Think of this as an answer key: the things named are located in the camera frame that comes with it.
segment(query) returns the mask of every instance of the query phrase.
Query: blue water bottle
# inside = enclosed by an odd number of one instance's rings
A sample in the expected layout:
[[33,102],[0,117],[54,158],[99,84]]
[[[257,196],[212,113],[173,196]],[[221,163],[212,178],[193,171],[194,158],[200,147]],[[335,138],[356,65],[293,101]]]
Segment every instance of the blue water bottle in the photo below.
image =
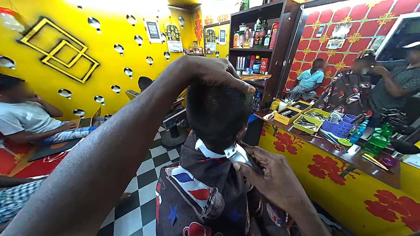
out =
[[355,131],[350,137],[349,140],[352,144],[355,144],[360,137],[363,135],[363,133],[365,132],[366,126],[368,125],[369,121],[364,121],[360,127],[357,129],[357,131]]

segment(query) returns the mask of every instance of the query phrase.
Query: blue shirt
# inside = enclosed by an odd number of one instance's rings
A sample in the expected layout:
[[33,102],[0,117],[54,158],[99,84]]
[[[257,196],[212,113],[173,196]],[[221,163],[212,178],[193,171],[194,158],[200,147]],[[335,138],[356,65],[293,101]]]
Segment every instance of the blue shirt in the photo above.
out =
[[324,79],[324,72],[316,71],[311,75],[311,69],[305,70],[297,77],[297,80],[300,80],[299,85],[305,88],[313,88],[316,83],[322,83]]

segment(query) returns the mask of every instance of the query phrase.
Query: barber cape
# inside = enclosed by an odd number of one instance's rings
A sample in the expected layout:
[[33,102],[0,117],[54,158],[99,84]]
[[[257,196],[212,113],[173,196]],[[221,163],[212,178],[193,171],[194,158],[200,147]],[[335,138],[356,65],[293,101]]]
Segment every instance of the barber cape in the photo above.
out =
[[193,132],[179,160],[160,170],[156,235],[299,235],[288,214],[244,180],[224,155],[208,150]]

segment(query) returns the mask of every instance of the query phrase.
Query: short black hair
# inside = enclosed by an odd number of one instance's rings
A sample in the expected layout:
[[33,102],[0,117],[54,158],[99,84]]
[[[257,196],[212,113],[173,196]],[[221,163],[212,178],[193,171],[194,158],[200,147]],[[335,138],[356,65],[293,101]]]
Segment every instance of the short black hair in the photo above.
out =
[[324,59],[317,58],[317,59],[314,60],[314,62],[312,64],[315,64],[315,63],[323,63],[323,62],[325,62]]
[[224,150],[246,126],[253,99],[230,87],[193,84],[186,95],[188,122],[204,143]]
[[23,79],[19,79],[13,76],[0,74],[0,92],[7,91],[15,88],[21,82],[25,82]]

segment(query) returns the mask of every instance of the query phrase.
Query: green bottle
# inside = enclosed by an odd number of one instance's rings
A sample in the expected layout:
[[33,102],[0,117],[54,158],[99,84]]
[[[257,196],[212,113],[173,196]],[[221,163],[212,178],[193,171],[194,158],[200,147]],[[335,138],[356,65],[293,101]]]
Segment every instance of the green bottle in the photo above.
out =
[[390,126],[390,123],[386,123],[381,128],[376,128],[363,149],[374,155],[380,153],[391,142],[393,132]]

